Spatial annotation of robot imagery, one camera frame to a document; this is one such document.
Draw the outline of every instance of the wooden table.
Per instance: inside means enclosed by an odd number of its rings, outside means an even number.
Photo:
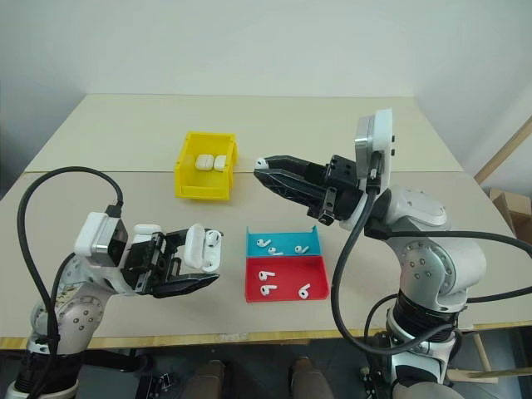
[[[203,109],[202,100],[205,103],[204,112],[200,112]],[[332,106],[331,102],[337,104],[339,109]],[[170,117],[173,115],[169,110],[171,106],[177,110],[175,112],[183,114],[180,104],[186,104],[186,109],[196,115],[196,119],[189,116],[189,122],[181,123],[179,118]],[[37,290],[32,285],[18,248],[15,223],[18,201],[23,191],[41,174],[38,170],[46,171],[65,165],[89,165],[110,171],[109,175],[124,190],[123,220],[130,232],[132,226],[138,223],[157,223],[171,231],[200,222],[219,228],[225,234],[221,276],[217,282],[184,297],[113,297],[91,347],[339,337],[328,300],[245,302],[246,227],[249,226],[254,232],[301,231],[310,230],[316,222],[305,215],[304,207],[263,188],[251,173],[246,172],[251,164],[247,165],[245,160],[252,160],[258,155],[295,154],[305,159],[326,162],[333,153],[349,156],[349,152],[353,151],[352,136],[356,123],[353,120],[351,126],[351,122],[348,122],[352,119],[351,115],[358,118],[364,115],[362,112],[371,113],[384,106],[393,106],[397,136],[401,137],[392,183],[416,187],[439,198],[458,229],[509,234],[508,227],[491,202],[475,181],[460,170],[411,99],[88,96],[0,202],[0,248],[5,276],[0,280],[0,301],[4,304],[0,310],[0,347],[24,347],[30,332],[27,319],[38,300]],[[242,118],[238,118],[236,108],[241,110],[242,107],[247,111]],[[296,111],[293,115],[283,114],[280,110],[286,108]],[[126,114],[135,123],[124,119]],[[313,123],[300,121],[305,118]],[[149,123],[142,121],[156,121],[158,128],[154,128],[149,135],[143,135],[141,132]],[[219,121],[218,129],[215,129],[216,121]],[[335,126],[334,129],[328,129],[328,121]],[[287,143],[285,146],[282,139],[287,134],[287,126],[291,126],[293,136],[284,140]],[[175,145],[173,156],[170,157],[170,153],[165,155],[166,162],[159,162],[155,167],[152,162],[157,162],[158,157],[154,153],[165,150],[161,141],[172,142],[160,133],[159,128],[172,135],[174,141],[183,139],[185,129],[238,133],[240,159],[244,161],[240,166],[241,173],[236,173],[234,177],[231,201],[198,203],[174,197],[173,174],[167,170],[173,168],[180,144]],[[308,129],[328,132],[324,135],[322,150],[310,145],[304,148],[298,146],[298,142],[305,142]],[[102,141],[104,135],[113,131],[114,135]],[[264,136],[265,131],[284,133]],[[93,140],[80,144],[79,140],[85,140],[90,132],[94,132]],[[276,137],[277,146],[264,144],[269,143],[273,136]],[[113,143],[121,145],[109,151],[107,148],[113,147]],[[337,149],[332,148],[331,143],[336,143]],[[418,147],[412,150],[411,147],[416,143]],[[419,143],[426,143],[425,147],[419,147]],[[98,146],[105,147],[103,152],[107,155],[99,155]],[[140,159],[138,167],[147,170],[136,171],[135,157],[130,155],[142,146],[145,157]],[[36,192],[27,215],[28,237],[33,256],[48,287],[58,264],[71,252],[86,214],[104,209],[113,199],[114,192],[105,182],[81,174],[56,177]],[[318,228],[328,276],[331,278],[347,232],[336,225],[319,225]],[[488,274],[473,287],[472,295],[520,288],[532,281],[532,268],[526,254],[496,243],[480,242],[480,245],[488,259]],[[354,333],[360,334],[369,308],[379,298],[397,291],[399,272],[398,262],[385,244],[373,239],[360,239],[342,281],[342,314]],[[373,327],[384,327],[385,308],[376,314]],[[470,305],[461,314],[461,326],[464,328],[508,327],[529,324],[530,320],[532,307],[528,306],[527,301],[518,298]]]

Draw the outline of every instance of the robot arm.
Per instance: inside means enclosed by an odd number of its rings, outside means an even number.
[[[398,298],[388,312],[387,333],[379,342],[383,347],[411,341],[434,327],[456,325],[458,313],[466,305],[467,289],[485,272],[484,254],[471,239],[386,235],[394,230],[451,228],[445,207],[436,199],[401,187],[387,188],[394,142],[392,113],[379,111],[359,122],[356,163],[338,155],[325,166],[274,156],[259,159],[254,172],[276,194],[307,206],[307,215],[326,225],[338,220],[344,229],[352,229],[360,219],[368,188],[377,189],[379,196],[365,235],[385,241],[401,266]],[[409,397],[412,393],[411,384],[405,386],[404,381],[442,384],[455,341],[456,334],[444,330],[418,347],[382,359],[387,382],[401,382],[393,385],[394,395],[400,392],[396,397]],[[445,394],[445,390],[439,387],[434,392]]]
[[[166,298],[192,293],[213,283],[220,263],[222,234],[195,224],[165,234],[155,224],[138,224],[133,240],[120,218],[90,213],[78,235],[74,254],[62,270],[55,300],[59,335],[57,359],[47,372],[46,397],[72,398],[82,354],[100,325],[112,295]],[[183,255],[178,249],[184,247]],[[181,273],[189,268],[188,273]],[[203,273],[191,273],[195,268]],[[50,357],[48,314],[42,303],[32,312],[32,334],[17,380],[6,398],[26,397]]]

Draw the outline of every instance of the wooden frame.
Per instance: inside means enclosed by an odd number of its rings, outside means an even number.
[[[495,155],[484,165],[484,167],[475,175],[476,182],[482,184],[506,158],[508,158],[529,135],[532,134],[532,116],[515,132],[506,144],[497,151]]]

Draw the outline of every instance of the red tray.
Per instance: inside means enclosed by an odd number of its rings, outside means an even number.
[[[259,280],[259,272],[274,272],[274,277]],[[308,298],[301,299],[299,289],[310,283]],[[309,301],[325,299],[329,284],[322,256],[269,256],[246,259],[246,301]],[[268,296],[260,292],[263,285],[277,285]]]

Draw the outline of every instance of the floor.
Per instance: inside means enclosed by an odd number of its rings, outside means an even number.
[[[522,349],[516,343],[515,331],[484,332],[482,338],[494,369],[524,366],[519,359]],[[288,368],[299,356],[310,356],[320,368],[337,399],[366,398],[360,379],[360,367],[366,365],[365,357],[340,339],[311,341],[308,345],[213,345],[151,349],[155,358],[154,374],[175,373],[181,382],[186,381],[195,368],[210,359],[221,359],[231,365],[234,372],[234,390],[237,398],[288,399]],[[10,353],[0,352],[0,392],[17,373],[19,360]],[[480,360],[472,339],[465,339],[464,347],[456,357],[454,366],[480,370]],[[78,399],[135,398],[139,375],[121,373],[99,367],[83,367]],[[177,398],[180,386],[176,383],[160,399]],[[520,399],[520,383],[516,377],[501,378],[499,384],[456,383],[455,389],[465,399]]]

